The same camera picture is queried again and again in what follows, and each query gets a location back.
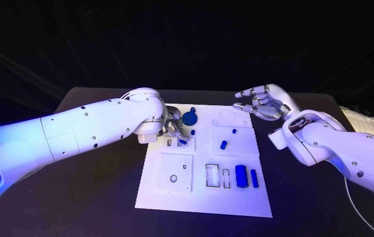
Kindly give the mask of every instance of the white board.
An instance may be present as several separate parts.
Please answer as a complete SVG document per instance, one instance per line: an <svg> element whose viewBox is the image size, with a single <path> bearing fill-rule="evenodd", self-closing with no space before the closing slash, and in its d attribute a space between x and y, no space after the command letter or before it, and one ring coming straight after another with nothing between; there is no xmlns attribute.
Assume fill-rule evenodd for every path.
<svg viewBox="0 0 374 237"><path fill-rule="evenodd" d="M270 218L271 209L249 114L229 106L167 105L179 108L182 113L195 107L197 123L193 126L183 125L183 133L193 139L183 148L167 146L169 137L158 137L157 143L148 144L134 207ZM236 135L232 134L232 128L236 129ZM228 142L225 150L219 148L222 139ZM169 171L161 170L161 165L166 165L164 155L169 157ZM206 187L206 176L210 175L206 164L218 165L219 187ZM190 168L189 189L189 172L183 165L187 165L186 169ZM238 188L235 185L235 165L247 167L248 188ZM258 188L252 187L249 170L257 172ZM179 174L174 175L176 182L170 181L173 174ZM225 180L229 178L229 188L223 188L223 177Z"/></svg>

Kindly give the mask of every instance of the white cable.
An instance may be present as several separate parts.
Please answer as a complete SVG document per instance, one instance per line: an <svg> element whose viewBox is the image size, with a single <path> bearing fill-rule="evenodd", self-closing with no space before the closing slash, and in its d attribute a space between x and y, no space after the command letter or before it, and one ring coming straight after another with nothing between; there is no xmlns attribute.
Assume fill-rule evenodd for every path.
<svg viewBox="0 0 374 237"><path fill-rule="evenodd" d="M352 198L350 198L350 194L349 194L349 189L348 189L348 184L346 184L346 178L345 178L345 177L343 177L343 180L345 180L346 194L348 194L348 198L349 198L349 200L350 200L352 207L353 207L353 209L355 209L355 211L356 211L356 213L358 213L358 215L359 215L362 221L366 223L368 227L369 227L371 230L374 231L374 227L368 224L366 220L363 219L362 215L359 214L359 212L358 212L358 210L356 210L355 204L352 203Z"/></svg>

